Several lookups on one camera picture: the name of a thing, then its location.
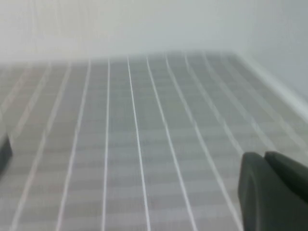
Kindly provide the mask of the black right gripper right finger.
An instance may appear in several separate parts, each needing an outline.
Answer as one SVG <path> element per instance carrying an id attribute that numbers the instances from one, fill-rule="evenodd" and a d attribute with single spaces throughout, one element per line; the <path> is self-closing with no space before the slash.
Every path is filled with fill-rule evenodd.
<path id="1" fill-rule="evenodd" d="M 308 193 L 308 168 L 274 151 L 265 152 L 265 160 L 285 185 L 296 194 Z"/>

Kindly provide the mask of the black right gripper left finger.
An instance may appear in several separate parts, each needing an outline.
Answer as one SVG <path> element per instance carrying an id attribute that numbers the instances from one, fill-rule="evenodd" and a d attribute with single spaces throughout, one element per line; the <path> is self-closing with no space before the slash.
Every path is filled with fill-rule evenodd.
<path id="1" fill-rule="evenodd" d="M 238 198 L 243 229 L 306 231 L 308 194 L 290 190 L 264 156 L 255 152 L 245 152 L 242 156 Z"/>

